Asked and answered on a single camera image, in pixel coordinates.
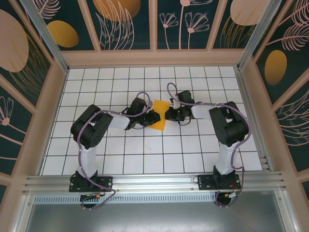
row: flower drawing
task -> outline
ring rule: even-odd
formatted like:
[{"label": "flower drawing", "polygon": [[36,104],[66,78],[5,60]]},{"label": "flower drawing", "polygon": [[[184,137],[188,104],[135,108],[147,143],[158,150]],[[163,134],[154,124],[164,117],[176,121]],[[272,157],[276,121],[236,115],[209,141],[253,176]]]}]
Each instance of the flower drawing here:
[{"label": "flower drawing", "polygon": [[175,16],[175,13],[172,13],[172,14],[167,13],[166,15],[164,13],[161,13],[159,16],[160,16],[161,23],[164,27],[166,45],[169,49],[168,37],[166,35],[166,28],[177,26],[178,21],[176,21],[177,18]]},{"label": "flower drawing", "polygon": [[192,33],[209,30],[210,26],[207,24],[207,13],[196,13],[192,18],[192,12],[185,14],[185,23],[189,32],[188,49],[190,49],[190,36]]},{"label": "flower drawing", "polygon": [[[0,126],[9,126],[23,134],[26,134],[24,131],[12,126],[10,124],[10,118],[12,116],[13,112],[13,106],[14,106],[14,101],[11,98],[8,98],[7,101],[5,101],[5,98],[3,96],[0,97]],[[22,145],[21,142],[14,140],[8,136],[5,136],[3,134],[0,134],[1,138],[4,138],[8,141],[11,141],[13,143],[16,143],[18,145]]]}]

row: black bracket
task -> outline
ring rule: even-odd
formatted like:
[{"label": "black bracket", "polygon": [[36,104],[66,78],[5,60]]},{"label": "black bracket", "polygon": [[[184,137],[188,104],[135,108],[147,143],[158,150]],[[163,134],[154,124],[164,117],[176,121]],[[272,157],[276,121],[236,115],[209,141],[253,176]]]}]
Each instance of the black bracket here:
[{"label": "black bracket", "polygon": [[[111,176],[98,176],[96,173],[90,179],[103,187],[112,188]],[[101,191],[110,192],[111,190],[102,189]],[[100,188],[91,184],[87,179],[76,172],[75,176],[70,178],[69,192],[100,192]]]},{"label": "black bracket", "polygon": [[227,175],[221,175],[215,167],[213,174],[198,175],[197,183],[199,190],[232,190],[233,185],[238,189],[241,188],[240,179],[235,170]]}]

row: purple cable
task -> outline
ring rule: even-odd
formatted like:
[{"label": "purple cable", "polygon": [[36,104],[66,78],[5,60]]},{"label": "purple cable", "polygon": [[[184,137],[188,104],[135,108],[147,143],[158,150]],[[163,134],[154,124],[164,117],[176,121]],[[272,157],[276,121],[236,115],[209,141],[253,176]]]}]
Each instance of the purple cable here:
[{"label": "purple cable", "polygon": [[145,110],[143,110],[141,113],[139,113],[139,114],[137,114],[137,115],[126,115],[126,114],[123,114],[123,113],[120,113],[120,112],[115,112],[115,111],[100,110],[100,111],[96,112],[94,115],[92,115],[92,116],[88,119],[88,121],[83,125],[81,131],[79,132],[79,134],[78,134],[78,136],[77,136],[77,145],[78,145],[78,147],[79,147],[79,152],[78,152],[78,164],[79,164],[79,166],[80,166],[80,168],[81,168],[81,171],[82,171],[82,173],[84,174],[85,178],[86,178],[91,184],[93,184],[93,185],[99,187],[100,189],[104,189],[104,190],[108,190],[108,191],[110,191],[110,190],[113,191],[113,194],[112,194],[111,196],[109,196],[109,197],[108,197],[106,200],[104,200],[102,203],[96,204],[96,205],[93,206],[92,208],[86,208],[86,207],[84,206],[84,202],[85,202],[85,200],[86,200],[86,199],[84,199],[84,200],[82,201],[82,207],[83,207],[84,210],[85,210],[85,209],[87,209],[87,210],[93,210],[93,209],[97,209],[97,208],[101,207],[101,206],[104,205],[113,195],[116,194],[116,190],[114,190],[114,189],[112,189],[112,188],[107,188],[107,187],[98,185],[96,182],[92,181],[92,180],[87,176],[86,172],[84,171],[84,168],[83,168],[83,166],[82,166],[82,160],[81,160],[82,145],[81,145],[81,141],[80,141],[80,140],[81,140],[82,133],[84,132],[86,126],[91,122],[91,120],[94,119],[97,115],[99,115],[99,114],[101,114],[101,113],[108,113],[108,114],[112,113],[112,114],[116,114],[116,115],[123,115],[123,116],[126,116],[126,117],[138,117],[138,116],[140,116],[140,115],[146,113],[147,110],[152,106],[152,102],[150,101],[150,97],[149,97],[148,93],[146,93],[146,92],[140,92],[140,93],[137,94],[136,97],[138,97],[138,96],[139,96],[140,94],[142,94],[142,93],[145,94],[145,95],[148,97],[148,104],[147,104],[147,107],[145,108]]},{"label": "purple cable", "polygon": [[[243,115],[238,109],[235,109],[234,107],[229,106],[229,105],[225,105],[225,104],[223,104],[223,103],[207,103],[207,102],[205,102],[205,103],[194,103],[194,104],[192,104],[192,103],[185,103],[185,102],[182,102],[182,101],[178,100],[177,98],[175,98],[175,97],[171,94],[171,92],[170,92],[170,90],[169,90],[169,85],[174,86],[175,89],[176,89],[176,93],[177,93],[177,87],[176,87],[176,85],[175,85],[174,83],[168,83],[168,86],[167,86],[167,88],[168,88],[168,93],[169,93],[170,97],[171,97],[174,101],[177,101],[178,103],[180,103],[180,104],[182,104],[182,105],[190,105],[190,106],[196,106],[196,105],[221,106],[221,107],[225,107],[225,108],[228,108],[228,109],[230,109],[230,110],[233,110],[234,112],[236,112],[237,114],[239,114],[239,115],[245,120],[245,122],[247,123],[248,128],[249,128],[248,136],[247,136],[243,141],[239,142],[239,143],[235,146],[235,148],[234,148],[234,150],[233,150],[233,152],[232,152],[232,157],[231,157],[231,166],[232,166],[232,168],[234,168],[235,170],[239,170],[239,169],[242,170],[242,174],[241,174],[241,187],[240,187],[240,190],[239,190],[240,192],[242,192],[243,183],[244,183],[244,171],[245,171],[245,170],[244,170],[243,166],[237,167],[237,168],[236,168],[236,167],[234,166],[234,164],[233,164],[233,161],[234,161],[235,153],[236,153],[237,149],[239,148],[239,146],[242,145],[243,143],[245,143],[245,142],[250,138],[250,136],[251,136],[251,131],[252,131],[252,130],[251,130],[251,125],[250,125],[249,121],[247,120],[246,116]],[[220,193],[220,191],[216,193],[216,196],[215,196],[215,204],[216,204],[217,206],[221,207],[221,206],[223,206],[223,205],[222,205],[220,202],[218,202],[218,200],[217,200],[219,193]],[[232,203],[230,203],[229,206],[233,205],[233,204],[236,202],[237,198],[236,198]]]}]

